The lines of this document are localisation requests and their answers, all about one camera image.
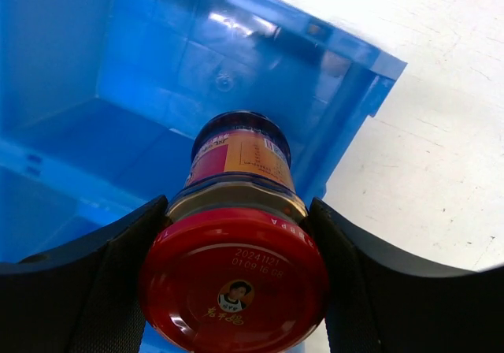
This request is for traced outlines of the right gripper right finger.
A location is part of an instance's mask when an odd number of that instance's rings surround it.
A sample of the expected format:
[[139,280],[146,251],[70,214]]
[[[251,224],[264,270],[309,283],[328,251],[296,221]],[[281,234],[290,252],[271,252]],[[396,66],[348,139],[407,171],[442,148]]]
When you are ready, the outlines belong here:
[[501,352],[503,267],[433,262],[356,226],[320,199],[308,225],[328,270],[332,352]]

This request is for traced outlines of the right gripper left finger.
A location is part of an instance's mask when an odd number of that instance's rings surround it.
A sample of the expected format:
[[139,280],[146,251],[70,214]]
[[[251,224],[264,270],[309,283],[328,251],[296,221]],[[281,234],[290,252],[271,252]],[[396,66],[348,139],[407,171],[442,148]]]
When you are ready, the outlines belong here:
[[139,270],[165,222],[163,195],[18,263],[1,264],[3,352],[137,352]]

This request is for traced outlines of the red-lid sauce jar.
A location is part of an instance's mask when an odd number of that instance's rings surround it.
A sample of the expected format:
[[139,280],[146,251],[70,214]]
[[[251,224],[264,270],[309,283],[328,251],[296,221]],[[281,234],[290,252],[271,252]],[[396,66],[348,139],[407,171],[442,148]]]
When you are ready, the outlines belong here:
[[267,117],[237,110],[204,125],[139,275],[152,328],[189,352],[283,352],[321,323],[329,279]]

